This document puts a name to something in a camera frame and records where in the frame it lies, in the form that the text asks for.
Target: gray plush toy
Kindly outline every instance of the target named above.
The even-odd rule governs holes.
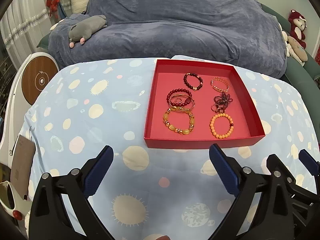
[[[76,41],[84,44],[85,41],[90,39],[91,35],[107,27],[106,17],[104,15],[94,15],[76,25],[73,25],[69,31],[70,48],[73,48]]]

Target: blue blanket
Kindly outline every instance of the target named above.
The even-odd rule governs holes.
[[[108,27],[69,48],[72,25],[105,15]],[[49,38],[61,67],[79,62],[182,54],[215,60],[280,78],[286,47],[277,20],[256,0],[89,0]]]

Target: blue gripper pad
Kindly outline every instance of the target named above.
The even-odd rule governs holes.
[[[307,168],[307,170],[311,173],[312,176],[319,175],[319,164],[305,149],[299,152],[299,160]]]
[[[239,193],[239,179],[226,161],[225,154],[213,144],[209,149],[209,157],[228,193],[236,197]]]
[[[97,192],[98,187],[113,161],[113,149],[110,146],[105,147],[97,158],[98,160],[95,165],[84,179],[83,194],[85,198],[93,196]]]

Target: red bow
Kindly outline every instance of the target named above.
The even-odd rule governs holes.
[[[47,0],[46,6],[50,8],[49,17],[51,17],[51,15],[57,11],[59,2],[60,0]]]

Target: orange beaded bracelet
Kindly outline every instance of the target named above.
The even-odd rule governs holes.
[[[213,126],[214,121],[215,121],[217,118],[221,117],[221,116],[228,118],[228,119],[229,119],[229,122],[230,122],[230,129],[229,129],[229,131],[228,131],[226,134],[223,134],[223,135],[217,134],[217,132],[214,130],[214,126]],[[212,119],[211,119],[210,128],[211,128],[211,132],[212,132],[213,136],[215,136],[216,138],[219,138],[219,139],[227,138],[227,137],[230,136],[230,134],[233,132],[233,120],[232,120],[231,116],[228,115],[228,114],[225,114],[225,113],[223,113],[223,114],[216,114],[216,115],[214,115],[214,116],[212,117]]]

